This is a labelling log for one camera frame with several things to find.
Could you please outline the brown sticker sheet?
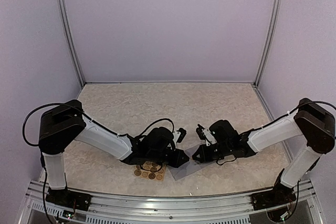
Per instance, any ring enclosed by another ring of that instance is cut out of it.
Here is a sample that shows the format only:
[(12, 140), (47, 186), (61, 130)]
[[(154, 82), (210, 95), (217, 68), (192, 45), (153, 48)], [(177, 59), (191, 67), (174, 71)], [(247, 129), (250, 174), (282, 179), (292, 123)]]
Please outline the brown sticker sheet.
[(143, 165), (137, 165), (133, 172), (134, 176), (162, 182), (166, 171), (165, 165), (146, 161)]

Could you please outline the grey envelope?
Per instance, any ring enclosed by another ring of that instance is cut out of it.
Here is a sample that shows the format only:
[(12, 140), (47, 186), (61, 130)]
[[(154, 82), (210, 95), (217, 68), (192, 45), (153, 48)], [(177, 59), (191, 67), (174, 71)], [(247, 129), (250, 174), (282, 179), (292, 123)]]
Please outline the grey envelope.
[(214, 162), (200, 163), (198, 161), (193, 160), (192, 155), (197, 151), (198, 147), (199, 147), (198, 145), (195, 145), (184, 151), (190, 158), (188, 162), (186, 162), (179, 168), (173, 168), (170, 166), (168, 167), (174, 180), (180, 180), (214, 163)]

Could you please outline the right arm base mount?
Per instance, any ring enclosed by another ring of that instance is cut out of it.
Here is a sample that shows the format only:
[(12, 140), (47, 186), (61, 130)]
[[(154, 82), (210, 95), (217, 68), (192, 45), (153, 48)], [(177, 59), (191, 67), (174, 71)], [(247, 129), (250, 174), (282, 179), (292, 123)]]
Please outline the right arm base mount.
[(251, 195), (251, 203), (254, 210), (262, 210), (288, 204), (296, 201), (296, 195), (293, 188), (280, 185), (275, 186), (271, 190)]

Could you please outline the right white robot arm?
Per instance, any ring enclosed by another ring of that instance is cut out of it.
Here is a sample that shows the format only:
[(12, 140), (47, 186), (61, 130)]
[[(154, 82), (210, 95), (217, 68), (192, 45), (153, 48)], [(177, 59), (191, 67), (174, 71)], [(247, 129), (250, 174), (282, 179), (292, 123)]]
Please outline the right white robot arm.
[(192, 155), (199, 163), (223, 160), (226, 156), (247, 158), (287, 139), (303, 136), (305, 146), (279, 174), (269, 192), (273, 205), (281, 204), (289, 196), (302, 176), (314, 167), (323, 154), (335, 147), (335, 117), (321, 107), (321, 101), (303, 98), (286, 114), (256, 129), (238, 133), (228, 120), (219, 120), (209, 128), (199, 125), (196, 133), (205, 141)]

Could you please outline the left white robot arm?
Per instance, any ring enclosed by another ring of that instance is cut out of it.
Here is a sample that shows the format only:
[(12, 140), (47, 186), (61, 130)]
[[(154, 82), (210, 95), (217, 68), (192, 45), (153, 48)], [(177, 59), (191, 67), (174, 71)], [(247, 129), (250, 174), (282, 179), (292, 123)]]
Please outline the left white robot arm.
[[(47, 111), (40, 117), (38, 143), (33, 144), (26, 137), (26, 124), (41, 109)], [(95, 147), (128, 165), (143, 165), (149, 161), (179, 168), (190, 160), (177, 147), (186, 136), (185, 129), (169, 130), (150, 124), (137, 136), (120, 134), (86, 114), (76, 99), (44, 104), (29, 112), (23, 121), (22, 136), (27, 145), (39, 148), (52, 195), (64, 206), (74, 199), (72, 191), (67, 189), (64, 166), (64, 152), (73, 141)]]

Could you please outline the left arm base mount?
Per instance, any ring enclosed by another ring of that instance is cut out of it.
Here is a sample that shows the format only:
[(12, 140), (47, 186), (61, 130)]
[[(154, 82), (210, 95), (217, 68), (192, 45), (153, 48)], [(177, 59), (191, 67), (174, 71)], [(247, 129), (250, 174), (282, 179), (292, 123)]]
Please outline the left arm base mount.
[(46, 201), (52, 204), (71, 208), (73, 210), (88, 211), (92, 196), (86, 193), (65, 189), (48, 189)]

